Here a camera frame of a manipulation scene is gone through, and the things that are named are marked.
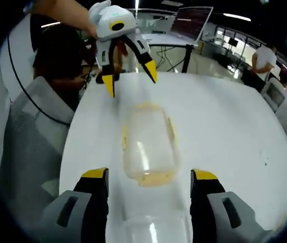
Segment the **man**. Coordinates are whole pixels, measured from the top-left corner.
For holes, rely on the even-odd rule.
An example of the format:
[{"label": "man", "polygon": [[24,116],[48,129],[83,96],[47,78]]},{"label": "man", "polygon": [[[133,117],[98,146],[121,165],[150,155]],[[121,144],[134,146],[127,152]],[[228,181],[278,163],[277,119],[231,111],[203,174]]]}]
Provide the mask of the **man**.
[{"label": "man", "polygon": [[276,65],[276,48],[272,44],[261,46],[253,54],[252,69],[244,73],[243,82],[261,92],[269,72]]},{"label": "man", "polygon": [[[87,49],[73,27],[64,24],[51,26],[41,36],[33,63],[34,78],[42,76],[60,98],[76,110],[79,91],[85,84],[82,61],[91,67],[95,63],[96,46]],[[122,72],[122,55],[115,48],[115,73]]]},{"label": "man", "polygon": [[[88,10],[75,0],[33,0],[30,12],[48,16],[66,25],[84,30],[97,39],[96,27],[89,21]],[[117,43],[119,55],[127,56],[123,43]]]}]

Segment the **black hair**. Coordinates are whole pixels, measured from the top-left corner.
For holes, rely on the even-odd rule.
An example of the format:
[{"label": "black hair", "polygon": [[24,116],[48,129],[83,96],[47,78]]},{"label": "black hair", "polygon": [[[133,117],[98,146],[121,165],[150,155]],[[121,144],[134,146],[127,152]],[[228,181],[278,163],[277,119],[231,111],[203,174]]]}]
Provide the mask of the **black hair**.
[{"label": "black hair", "polygon": [[276,48],[275,46],[275,43],[274,42],[267,42],[267,45],[266,45],[268,48],[270,49],[273,49],[273,48]]},{"label": "black hair", "polygon": [[75,78],[82,73],[84,42],[72,27],[60,24],[46,29],[39,42],[33,67],[47,81]]}]

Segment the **transparent plastic container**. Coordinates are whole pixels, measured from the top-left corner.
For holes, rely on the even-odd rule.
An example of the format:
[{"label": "transparent plastic container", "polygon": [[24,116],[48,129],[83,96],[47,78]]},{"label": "transparent plastic container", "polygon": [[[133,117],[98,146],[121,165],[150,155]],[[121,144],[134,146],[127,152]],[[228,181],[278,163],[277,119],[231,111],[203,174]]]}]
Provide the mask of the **transparent plastic container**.
[{"label": "transparent plastic container", "polygon": [[159,186],[174,179],[178,151],[173,126],[162,108],[143,104],[132,109],[123,140],[124,171],[139,186]]},{"label": "transparent plastic container", "polygon": [[123,131],[124,172],[120,181],[122,228],[130,243],[189,243],[189,209],[177,180],[175,133],[163,109],[134,107]]}]

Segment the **white wall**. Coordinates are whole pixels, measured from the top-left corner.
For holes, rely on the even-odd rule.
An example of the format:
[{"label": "white wall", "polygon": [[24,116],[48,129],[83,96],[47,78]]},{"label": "white wall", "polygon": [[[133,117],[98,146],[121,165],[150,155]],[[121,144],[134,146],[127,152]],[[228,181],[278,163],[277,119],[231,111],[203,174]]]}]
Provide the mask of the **white wall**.
[{"label": "white wall", "polygon": [[203,29],[202,32],[202,36],[201,36],[201,40],[202,41],[208,41],[210,37],[214,36],[214,33],[216,31],[216,25],[211,23],[211,22],[207,22],[205,24],[205,27]]},{"label": "white wall", "polygon": [[[17,75],[22,85],[27,87],[33,80],[32,65],[35,57],[31,42],[30,14],[12,30],[10,34],[10,46]],[[1,49],[0,64],[4,84],[9,92],[11,101],[14,102],[22,92],[22,89],[13,72],[7,40],[5,40]]]},{"label": "white wall", "polygon": [[[154,19],[154,17],[166,17],[165,20]],[[158,13],[138,13],[137,23],[142,33],[151,33],[152,31],[165,31],[168,33],[172,27],[175,16],[170,14]]]}]

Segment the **white tabletop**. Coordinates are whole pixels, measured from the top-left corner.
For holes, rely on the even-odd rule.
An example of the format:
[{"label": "white tabletop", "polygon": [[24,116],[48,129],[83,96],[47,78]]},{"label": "white tabletop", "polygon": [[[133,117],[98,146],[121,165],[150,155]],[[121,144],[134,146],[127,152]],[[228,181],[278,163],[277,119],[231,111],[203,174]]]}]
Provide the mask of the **white tabletop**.
[{"label": "white tabletop", "polygon": [[142,37],[150,46],[183,46],[193,45],[198,46],[194,40],[185,40],[171,34],[142,34]]},{"label": "white tabletop", "polygon": [[264,229],[287,219],[287,138],[262,96],[231,81],[186,73],[126,73],[116,82],[116,98],[91,82],[75,113],[65,144],[59,193],[73,190],[87,170],[110,169],[106,242],[114,242],[120,208],[117,173],[122,172],[121,129],[129,108],[153,102],[169,115],[181,157],[178,181],[190,207],[190,170],[218,176],[256,213]]}]

